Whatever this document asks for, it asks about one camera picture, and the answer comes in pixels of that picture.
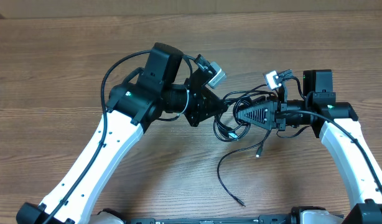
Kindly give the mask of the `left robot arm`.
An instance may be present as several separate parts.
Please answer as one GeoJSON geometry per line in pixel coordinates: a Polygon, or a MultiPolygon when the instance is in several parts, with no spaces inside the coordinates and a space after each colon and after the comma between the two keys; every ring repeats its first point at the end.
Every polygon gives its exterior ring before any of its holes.
{"type": "Polygon", "coordinates": [[[100,123],[65,177],[42,201],[25,203],[18,223],[124,223],[113,210],[93,213],[95,203],[115,169],[163,112],[184,115],[191,126],[225,110],[212,90],[226,77],[203,56],[156,43],[146,51],[145,66],[121,84],[101,91],[100,123]]]}

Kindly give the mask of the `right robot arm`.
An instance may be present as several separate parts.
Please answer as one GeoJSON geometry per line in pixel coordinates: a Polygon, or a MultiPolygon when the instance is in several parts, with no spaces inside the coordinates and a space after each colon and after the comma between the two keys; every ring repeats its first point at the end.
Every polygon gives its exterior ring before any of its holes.
{"type": "Polygon", "coordinates": [[[372,155],[358,116],[347,102],[337,102],[331,70],[305,70],[301,100],[288,100],[285,83],[291,70],[264,74],[277,96],[242,106],[236,118],[268,131],[312,128],[342,177],[351,210],[346,217],[315,206],[293,207],[288,215],[258,218],[259,223],[382,223],[382,170],[372,155]]]}

